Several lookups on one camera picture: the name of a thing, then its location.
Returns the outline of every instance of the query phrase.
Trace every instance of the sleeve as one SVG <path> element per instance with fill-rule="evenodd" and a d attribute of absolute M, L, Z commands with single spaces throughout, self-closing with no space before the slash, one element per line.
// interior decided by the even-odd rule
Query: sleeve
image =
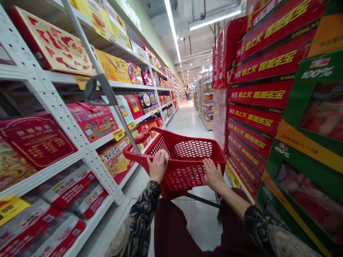
<path fill-rule="evenodd" d="M 147 256 L 150 246 L 150 224 L 154 217 L 161 187 L 150 181 L 131 207 L 128 216 L 113 238 L 105 257 Z"/>

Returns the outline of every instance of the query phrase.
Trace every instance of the person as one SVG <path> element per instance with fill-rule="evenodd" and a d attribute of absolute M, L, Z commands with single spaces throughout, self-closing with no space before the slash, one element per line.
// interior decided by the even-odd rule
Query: person
<path fill-rule="evenodd" d="M 150 181 L 131 207 L 105 257 L 148 256 L 150 224 L 154 215 L 155 257 L 321 256 L 287 231 L 284 225 L 252 206 L 243 191 L 227 186 L 220 165 L 216 167 L 211 159 L 203 160 L 205 180 L 214 192 L 222 196 L 223 233 L 220 246 L 214 251 L 201 251 L 187 230 L 181 209 L 168 199 L 159 199 L 165 172 L 164 155 L 159 151 L 152 162 L 147 159 Z"/>

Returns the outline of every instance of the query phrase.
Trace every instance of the green box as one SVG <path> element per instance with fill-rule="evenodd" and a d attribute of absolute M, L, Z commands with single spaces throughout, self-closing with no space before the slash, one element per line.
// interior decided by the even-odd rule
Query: green box
<path fill-rule="evenodd" d="M 343 50 L 300 63 L 276 138 L 343 173 Z"/>
<path fill-rule="evenodd" d="M 341 173 L 275 139 L 262 180 L 298 224 L 306 224 L 303 230 L 325 256 L 337 251 L 343 255 Z M 260 206 L 265 205 L 264 194 L 260 189 Z"/>

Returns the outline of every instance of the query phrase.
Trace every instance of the light fixture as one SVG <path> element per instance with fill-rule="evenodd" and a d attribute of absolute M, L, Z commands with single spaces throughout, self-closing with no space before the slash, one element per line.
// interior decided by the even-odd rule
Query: light fixture
<path fill-rule="evenodd" d="M 222 17 L 219 17 L 219 18 L 216 18 L 216 19 L 209 20 L 209 18 L 207 18 L 207 19 L 203 20 L 203 21 L 205 21 L 205 22 L 202 22 L 202 23 L 200 23 L 200 24 L 198 24 L 198 25 L 195 25 L 195 26 L 193 26 L 193 27 L 190 27 L 189 30 L 192 31 L 192 30 L 195 30 L 195 29 L 198 29 L 198 28 L 207 26 L 207 25 L 212 24 L 212 23 L 215 23 L 215 22 L 217 22 L 217 21 L 224 20 L 224 19 L 226 19 L 226 18 L 228 18 L 228 17 L 232 17 L 232 16 L 237 15 L 237 14 L 240 14 L 240 13 L 241 13 L 241 10 L 238 10 L 238 11 L 236 11 L 236 12 L 227 14 L 227 15 L 225 15 L 225 16 L 222 16 Z"/>
<path fill-rule="evenodd" d="M 174 27 L 172 9 L 170 8 L 169 0 L 164 0 L 164 3 L 165 3 L 165 7 L 167 9 L 167 14 L 168 14 L 168 18 L 169 18 L 171 33 L 173 34 L 173 39 L 174 39 L 174 43 L 175 43 L 175 47 L 176 47 L 176 53 L 178 54 L 179 63 L 181 63 L 180 51 L 179 51 L 178 39 L 177 39 L 177 36 L 176 36 L 175 27 Z"/>

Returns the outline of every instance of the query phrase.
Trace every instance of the dark red pants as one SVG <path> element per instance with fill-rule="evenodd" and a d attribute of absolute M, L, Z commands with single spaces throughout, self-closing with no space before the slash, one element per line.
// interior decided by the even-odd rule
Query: dark red pants
<path fill-rule="evenodd" d="M 242 190 L 233 188 L 233 191 L 249 201 Z M 203 252 L 188 232 L 187 221 L 180 208 L 161 198 L 155 213 L 155 257 L 261 256 L 244 223 L 224 200 L 220 203 L 220 213 L 223 220 L 220 246 L 213 252 Z"/>

